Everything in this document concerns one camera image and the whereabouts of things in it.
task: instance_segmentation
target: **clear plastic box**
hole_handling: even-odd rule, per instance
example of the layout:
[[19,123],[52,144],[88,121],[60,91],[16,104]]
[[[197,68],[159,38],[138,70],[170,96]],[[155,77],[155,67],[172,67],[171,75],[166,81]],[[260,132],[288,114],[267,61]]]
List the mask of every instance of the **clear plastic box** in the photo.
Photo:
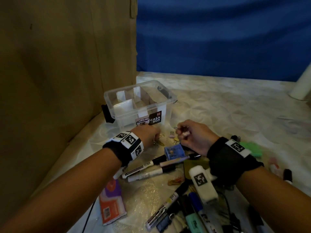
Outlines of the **clear plastic box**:
[[104,93],[110,115],[120,131],[137,125],[169,122],[177,97],[160,82],[153,80]]

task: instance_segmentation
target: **blue marker cap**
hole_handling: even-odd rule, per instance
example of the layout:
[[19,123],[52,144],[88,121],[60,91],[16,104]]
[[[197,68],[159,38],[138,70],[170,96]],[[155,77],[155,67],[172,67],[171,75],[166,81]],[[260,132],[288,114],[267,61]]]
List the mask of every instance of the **blue marker cap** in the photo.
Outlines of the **blue marker cap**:
[[201,200],[196,193],[191,192],[189,194],[189,198],[190,198],[191,204],[192,204],[192,206],[196,212],[199,212],[200,210],[203,209],[203,205],[201,203]]

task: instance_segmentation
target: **white cylinder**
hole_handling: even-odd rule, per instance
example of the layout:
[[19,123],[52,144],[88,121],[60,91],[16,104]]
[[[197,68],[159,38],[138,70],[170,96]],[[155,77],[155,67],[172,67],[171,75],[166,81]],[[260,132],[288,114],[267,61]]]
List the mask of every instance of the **white cylinder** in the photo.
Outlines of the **white cylinder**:
[[311,64],[306,68],[303,74],[296,82],[295,87],[289,93],[290,97],[297,100],[307,100],[311,92]]

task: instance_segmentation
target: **cardboard wall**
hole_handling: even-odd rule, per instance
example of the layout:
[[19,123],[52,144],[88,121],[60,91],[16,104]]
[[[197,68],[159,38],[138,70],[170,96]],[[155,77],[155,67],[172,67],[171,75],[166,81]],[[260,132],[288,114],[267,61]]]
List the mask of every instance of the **cardboard wall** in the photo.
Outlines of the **cardboard wall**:
[[2,0],[0,223],[100,112],[104,91],[135,83],[133,3]]

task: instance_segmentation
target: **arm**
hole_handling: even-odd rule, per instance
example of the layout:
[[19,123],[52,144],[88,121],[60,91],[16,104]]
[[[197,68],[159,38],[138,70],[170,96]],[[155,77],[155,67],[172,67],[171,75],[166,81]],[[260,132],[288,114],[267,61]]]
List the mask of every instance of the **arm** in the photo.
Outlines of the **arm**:
[[[180,130],[185,126],[191,132],[186,138]],[[182,145],[205,156],[219,139],[206,125],[191,120],[179,123],[176,133]],[[263,167],[244,172],[236,186],[275,232],[311,229],[311,198]]]
[[311,198],[263,167],[244,172],[236,183],[274,232],[311,229]]
[[[160,130],[144,125],[132,132],[147,149]],[[0,232],[67,232],[120,167],[121,161],[110,149],[101,149],[46,186],[18,210]]]

